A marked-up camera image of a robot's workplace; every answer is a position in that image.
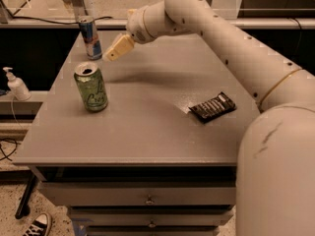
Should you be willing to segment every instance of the black and white sneaker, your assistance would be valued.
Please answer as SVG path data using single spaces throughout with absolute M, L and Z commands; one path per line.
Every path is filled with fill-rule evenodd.
M 30 225 L 23 236 L 47 236 L 51 227 L 51 216 L 48 213 L 42 213 Z

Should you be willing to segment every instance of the green soda can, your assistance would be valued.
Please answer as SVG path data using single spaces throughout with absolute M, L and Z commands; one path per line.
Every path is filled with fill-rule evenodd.
M 98 112 L 107 106 L 104 80 L 96 63 L 84 62 L 78 65 L 74 78 L 87 110 Z

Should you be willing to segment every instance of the white bottle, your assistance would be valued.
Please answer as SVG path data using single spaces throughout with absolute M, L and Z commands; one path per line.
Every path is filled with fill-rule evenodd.
M 3 70 L 7 73 L 8 87 L 17 100 L 27 100 L 31 97 L 31 93 L 28 90 L 26 84 L 20 79 L 15 77 L 14 74 L 9 72 L 11 67 L 4 67 Z

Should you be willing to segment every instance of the table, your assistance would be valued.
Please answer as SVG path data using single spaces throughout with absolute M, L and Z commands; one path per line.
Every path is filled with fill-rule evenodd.
M 117 34 L 99 32 L 103 50 Z M 226 223 L 237 151 L 259 111 L 220 59 L 185 34 L 97 60 L 109 100 L 98 113 L 84 108 L 73 78 L 86 61 L 79 36 L 14 163 L 88 235 L 210 235 Z M 237 109 L 201 123 L 188 107 L 221 91 Z

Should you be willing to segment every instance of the pump bottle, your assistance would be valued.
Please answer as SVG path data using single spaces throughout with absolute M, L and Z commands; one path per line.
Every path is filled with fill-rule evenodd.
M 11 67 L 4 67 L 3 70 L 7 73 L 8 87 L 17 100 L 27 100 L 31 97 L 31 93 L 26 84 L 14 74 L 9 72 Z

